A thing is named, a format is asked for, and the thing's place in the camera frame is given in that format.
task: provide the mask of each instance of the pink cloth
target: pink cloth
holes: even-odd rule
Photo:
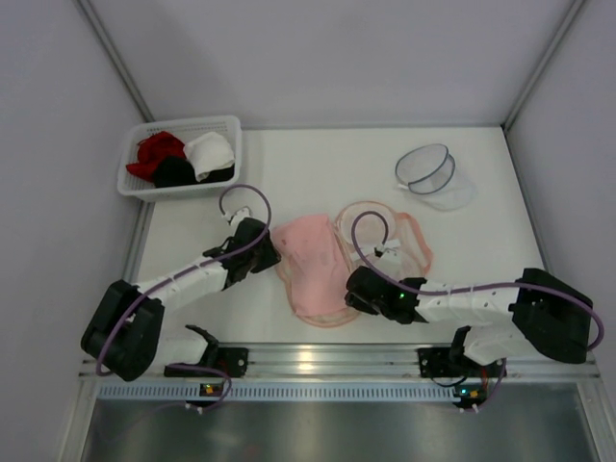
[[[271,239],[283,262],[287,260],[290,274],[279,271],[279,275],[298,316],[329,315],[347,308],[350,272],[327,215],[302,217],[278,226]]]

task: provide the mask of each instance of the red cloth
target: red cloth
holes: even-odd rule
[[[169,156],[186,159],[184,144],[169,132],[159,132],[139,142],[139,151],[137,151],[138,162],[127,165],[126,169],[132,175],[154,183],[152,179],[154,170],[158,168],[159,163],[164,158]]]

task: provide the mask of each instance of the white laundry basket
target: white laundry basket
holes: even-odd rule
[[[177,186],[174,188],[155,188],[152,183],[131,175],[126,165],[137,161],[138,143],[152,135],[167,131],[177,139],[188,142],[208,132],[223,135],[235,153],[235,172],[233,178],[219,183],[202,185]],[[168,199],[185,199],[200,197],[208,190],[224,188],[232,185],[240,178],[242,168],[242,128],[240,120],[233,115],[213,117],[182,118],[163,122],[152,122],[137,125],[126,134],[122,144],[122,157],[117,173],[117,190],[122,195],[138,197],[146,202]]]

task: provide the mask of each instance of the white wall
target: white wall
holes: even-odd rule
[[[616,2],[592,0],[510,136],[554,272],[590,295],[616,404]]]
[[[136,123],[70,0],[3,0],[0,460],[55,458],[81,333],[134,222],[115,176],[118,138]]]
[[[500,124],[572,0],[91,0],[155,117]]]

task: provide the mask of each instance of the white table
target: white table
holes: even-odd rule
[[[438,212],[396,188],[396,160],[434,142],[446,144],[477,185],[477,198],[465,208]],[[269,198],[273,226],[309,214],[334,218],[351,202],[374,199],[419,221],[434,252],[428,275],[432,279],[513,280],[524,268],[542,268],[500,128],[247,131],[244,160],[241,181]],[[156,204],[140,280],[183,266],[223,242],[229,228],[220,217],[217,200],[212,196]],[[265,218],[259,200],[252,192],[233,192],[225,205],[233,211],[247,204],[256,218]],[[456,328],[445,323],[399,325],[369,315],[341,327],[314,327],[294,316],[273,269],[186,307],[177,323],[187,322],[233,343],[442,343],[451,341]]]

